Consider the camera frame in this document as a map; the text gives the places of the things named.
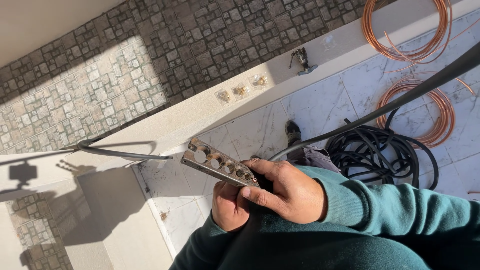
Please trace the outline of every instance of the copper tubing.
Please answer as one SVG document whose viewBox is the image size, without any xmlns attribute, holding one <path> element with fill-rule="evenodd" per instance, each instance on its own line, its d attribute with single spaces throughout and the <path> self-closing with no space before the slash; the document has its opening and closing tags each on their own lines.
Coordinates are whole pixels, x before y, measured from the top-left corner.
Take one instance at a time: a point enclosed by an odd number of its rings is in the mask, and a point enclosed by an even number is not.
<svg viewBox="0 0 480 270">
<path fill-rule="evenodd" d="M 385 36 L 388 42 L 390 43 L 390 45 L 392 46 L 392 48 L 386 47 L 380 42 L 378 42 L 372 30 L 372 13 L 375 7 L 376 0 L 367 0 L 367 2 L 365 3 L 365 8 L 363 10 L 363 17 L 361 21 L 362 32 L 365 35 L 365 38 L 367 38 L 368 43 L 370 43 L 370 45 L 377 52 L 383 54 L 384 56 L 390 59 L 397 60 L 397 61 L 409 61 L 417 64 L 427 64 L 427 63 L 433 62 L 438 57 L 440 57 L 443 51 L 445 51 L 448 41 L 450 40 L 450 35 L 452 30 L 452 5 L 450 3 L 450 0 L 446 0 L 448 5 L 445 3 L 444 0 L 432 0 L 432 1 L 436 5 L 439 13 L 439 17 L 440 17 L 440 20 L 438 22 L 438 27 L 437 27 L 437 30 L 435 31 L 433 38 L 418 49 L 400 51 L 392 43 L 392 41 L 390 40 L 386 32 L 384 32 Z M 445 37 L 445 34 L 447 32 L 448 34 L 446 37 L 446 43 L 443 46 L 443 49 L 440 52 L 440 54 L 437 55 L 437 57 L 435 57 L 431 61 L 420 62 L 425 58 L 427 58 L 428 56 L 430 56 L 431 54 L 433 54 L 435 51 L 437 51 L 441 47 L 440 43 L 442 42 L 442 39 Z"/>
<path fill-rule="evenodd" d="M 398 93 L 407 92 L 419 85 L 423 80 L 415 79 L 413 76 L 419 74 L 434 74 L 436 72 L 421 72 L 409 75 L 402 78 L 398 82 L 394 83 L 380 98 L 380 101 L 377 105 L 377 109 L 387 104 L 390 99 Z M 465 85 L 470 92 L 474 93 L 473 90 L 463 81 L 457 78 L 459 82 Z M 440 117 L 435 121 L 435 124 L 432 130 L 419 138 L 415 138 L 419 142 L 423 143 L 428 148 L 434 148 L 442 144 L 445 140 L 449 138 L 455 127 L 455 111 L 453 109 L 450 99 L 440 90 L 435 89 L 427 93 L 427 95 L 433 99 L 440 109 Z M 377 118 L 377 124 L 380 128 L 385 128 L 386 116 L 383 115 Z M 416 145 L 412 145 L 415 149 L 420 149 Z"/>
</svg>

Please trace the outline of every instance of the black cable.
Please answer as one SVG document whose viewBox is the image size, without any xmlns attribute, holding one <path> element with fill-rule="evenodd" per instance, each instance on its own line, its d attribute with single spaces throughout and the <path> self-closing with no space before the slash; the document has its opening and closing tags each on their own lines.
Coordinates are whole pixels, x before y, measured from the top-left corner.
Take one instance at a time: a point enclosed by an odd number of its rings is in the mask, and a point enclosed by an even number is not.
<svg viewBox="0 0 480 270">
<path fill-rule="evenodd" d="M 343 176 L 349 179 L 374 173 L 376 176 L 361 181 L 369 183 L 382 180 L 383 184 L 394 184 L 394 178 L 407 178 L 412 175 L 412 186 L 419 188 L 420 166 L 417 153 L 410 144 L 413 143 L 422 148 L 432 162 L 433 184 L 429 189 L 433 190 L 438 183 L 437 161 L 424 144 L 413 138 L 395 134 L 390 129 L 390 123 L 397 110 L 390 113 L 384 129 L 361 125 L 332 137 L 325 149 L 330 154 L 333 164 L 342 170 Z M 396 158 L 392 162 L 389 162 L 382 154 L 382 151 L 389 146 L 396 154 Z M 350 168 L 363 168 L 364 171 L 350 174 Z"/>
<path fill-rule="evenodd" d="M 113 150 L 106 150 L 100 149 L 96 147 L 89 146 L 91 143 L 97 141 L 98 139 L 87 139 L 80 141 L 77 146 L 83 152 L 87 152 L 90 154 L 95 155 L 103 155 L 103 156 L 113 156 L 113 157 L 123 157 L 123 158 L 133 158 L 133 159 L 141 159 L 141 160 L 171 160 L 172 156 L 154 156 L 154 155 L 144 155 L 144 154 L 136 154 L 136 153 L 127 153 L 127 152 L 120 152 L 120 151 L 113 151 Z"/>
<path fill-rule="evenodd" d="M 328 133 L 319 135 L 317 137 L 308 139 L 303 141 L 299 144 L 292 145 L 288 148 L 283 149 L 282 151 L 276 153 L 272 156 L 269 160 L 274 161 L 279 159 L 280 157 L 312 143 L 320 142 L 326 140 L 330 137 L 337 136 L 342 134 L 346 131 L 352 130 L 356 127 L 359 127 L 369 121 L 372 121 L 384 114 L 387 114 L 395 109 L 400 108 L 401 106 L 413 101 L 416 98 L 423 96 L 424 94 L 448 83 L 449 81 L 459 77 L 460 75 L 470 71 L 474 67 L 480 64 L 480 42 L 474 45 L 471 49 L 467 52 L 462 54 L 459 58 L 453 61 L 448 66 L 444 67 L 441 71 L 437 74 L 434 74 L 432 77 L 428 78 L 421 84 L 417 85 L 415 88 L 410 90 L 409 92 L 405 93 L 404 95 L 396 98 L 395 100 L 391 101 L 390 103 L 386 104 L 385 106 L 374 110 L 373 112 L 363 116 L 360 119 L 357 119 L 349 124 L 346 124 L 340 128 L 337 128 L 333 131 Z"/>
</svg>

